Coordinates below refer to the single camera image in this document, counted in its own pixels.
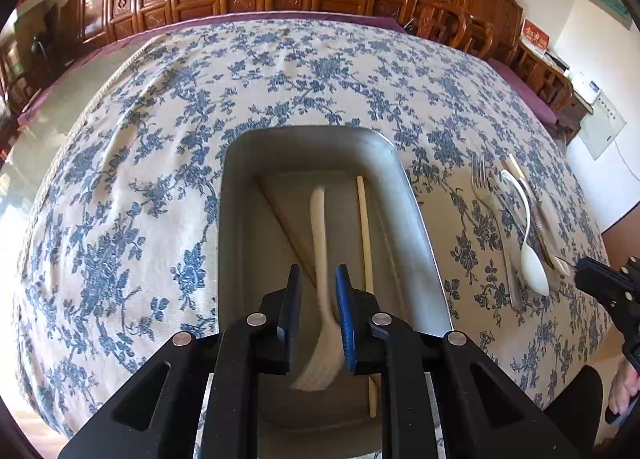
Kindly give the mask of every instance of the metal screw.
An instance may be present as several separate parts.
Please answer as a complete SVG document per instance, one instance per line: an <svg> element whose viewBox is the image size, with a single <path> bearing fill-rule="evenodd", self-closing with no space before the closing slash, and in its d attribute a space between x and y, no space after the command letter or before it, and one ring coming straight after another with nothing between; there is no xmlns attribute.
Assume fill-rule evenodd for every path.
<svg viewBox="0 0 640 459"><path fill-rule="evenodd" d="M371 320L375 325L389 325L391 323L391 317L386 313L376 313L371 317Z"/></svg>
<svg viewBox="0 0 640 459"><path fill-rule="evenodd" d="M181 331L174 334L174 337L171 338L171 341L176 347L184 347L187 344L191 343L192 339L193 337L189 333L187 333L187 331Z"/></svg>
<svg viewBox="0 0 640 459"><path fill-rule="evenodd" d="M247 324L253 326L262 325L267 322L267 317L262 313L252 313L246 318L246 322Z"/></svg>
<svg viewBox="0 0 640 459"><path fill-rule="evenodd" d="M461 333L460 331L453 331L451 333L449 333L447 335L447 340L449 340L449 343L451 345L464 345L466 344L466 336L464 335L464 333Z"/></svg>

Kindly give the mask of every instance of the gray rectangular container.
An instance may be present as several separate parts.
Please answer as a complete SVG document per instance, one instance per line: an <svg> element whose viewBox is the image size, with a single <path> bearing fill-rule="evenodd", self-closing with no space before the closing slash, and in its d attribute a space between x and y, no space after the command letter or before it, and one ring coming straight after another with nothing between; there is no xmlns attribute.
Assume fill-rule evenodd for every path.
<svg viewBox="0 0 640 459"><path fill-rule="evenodd" d="M283 288L297 262L258 179L268 183L311 261L308 201L316 185L324 185L330 281L335 266L344 263L353 286L364 289L356 176L366 183L381 309L423 333L443 336L452 329L422 216L393 144L370 129L296 126L246 132L226 152L218 233L220 332L256 311L265 293ZM366 377L342 370L325 391L290 388L320 331L316 291L304 273L302 286L292 371L258 379L258 456L328 459L376 451L382 446L381 418L369 418Z"/></svg>

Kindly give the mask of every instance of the floral tablecloth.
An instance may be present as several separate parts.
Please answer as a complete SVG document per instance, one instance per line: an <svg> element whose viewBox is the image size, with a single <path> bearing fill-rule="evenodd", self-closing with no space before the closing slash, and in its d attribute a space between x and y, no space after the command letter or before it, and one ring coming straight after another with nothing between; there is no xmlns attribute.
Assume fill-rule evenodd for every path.
<svg viewBox="0 0 640 459"><path fill-rule="evenodd" d="M368 26L254 20L149 42L79 118L52 165L15 295L21 386L71 436L180 329L217 331L218 195L239 134L285 124L379 130L398 148L429 230L454 326L540 406L607 330L604 309L561 280L508 303L498 229L470 157L495 174L513 152L558 213L567 259L606 261L571 169L485 62Z"/></svg>

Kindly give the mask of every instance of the white spoon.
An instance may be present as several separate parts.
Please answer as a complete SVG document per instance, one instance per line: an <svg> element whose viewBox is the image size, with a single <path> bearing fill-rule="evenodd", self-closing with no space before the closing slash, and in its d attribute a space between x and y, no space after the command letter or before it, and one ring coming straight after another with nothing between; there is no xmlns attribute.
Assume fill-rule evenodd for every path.
<svg viewBox="0 0 640 459"><path fill-rule="evenodd" d="M524 204L524 211L527 214L527 227L524 230L524 240L522 242L522 248L520 253L520 259L522 262L522 276L527 285L536 293L540 295L549 295L549 282L546 279L545 268L542 266L542 262L538 258L534 249L527 244L527 237L529 236L529 229L531 227L531 212L529 211L529 202L527 196L524 194L524 190L520 186L520 183L507 171L502 170L500 175L509 181L520 194L520 199Z"/></svg>

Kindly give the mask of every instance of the spoon handle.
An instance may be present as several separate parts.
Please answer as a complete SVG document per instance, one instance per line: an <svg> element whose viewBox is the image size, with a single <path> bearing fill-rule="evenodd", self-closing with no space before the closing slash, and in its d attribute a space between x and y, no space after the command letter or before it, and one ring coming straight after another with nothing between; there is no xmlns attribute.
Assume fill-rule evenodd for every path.
<svg viewBox="0 0 640 459"><path fill-rule="evenodd" d="M518 180L511 175L511 172L507 170L501 170L500 175L514 186L514 188L518 191L518 194L520 195L520 199L522 200L522 203L524 204L524 211L527 216L527 227L524 230L523 244L526 244L527 237L529 237L529 229L531 227L531 211L529 210L529 202L527 201L527 196L525 195L524 190L520 186L520 183L518 183Z"/></svg>

